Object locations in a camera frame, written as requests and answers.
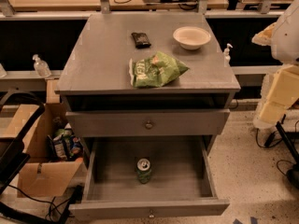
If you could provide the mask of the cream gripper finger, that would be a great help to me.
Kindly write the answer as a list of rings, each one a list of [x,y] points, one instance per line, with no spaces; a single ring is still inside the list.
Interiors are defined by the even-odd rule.
[[[274,28],[275,28],[275,25],[276,25],[275,22],[268,25],[261,32],[256,34],[251,39],[251,42],[256,44],[256,45],[260,45],[260,46],[270,46],[271,45],[272,33],[273,33]]]

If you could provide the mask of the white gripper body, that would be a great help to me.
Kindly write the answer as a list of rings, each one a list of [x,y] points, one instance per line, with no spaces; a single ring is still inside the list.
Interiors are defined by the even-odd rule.
[[[267,74],[263,79],[261,96],[253,125],[257,129],[269,129],[299,99],[299,66],[283,64],[275,73]]]

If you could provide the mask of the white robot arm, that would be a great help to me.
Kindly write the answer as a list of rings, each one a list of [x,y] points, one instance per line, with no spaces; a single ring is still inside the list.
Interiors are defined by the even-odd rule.
[[[269,129],[299,100],[299,0],[293,0],[276,22],[251,41],[270,46],[272,57],[282,62],[274,74],[264,77],[262,98],[253,119],[255,128]]]

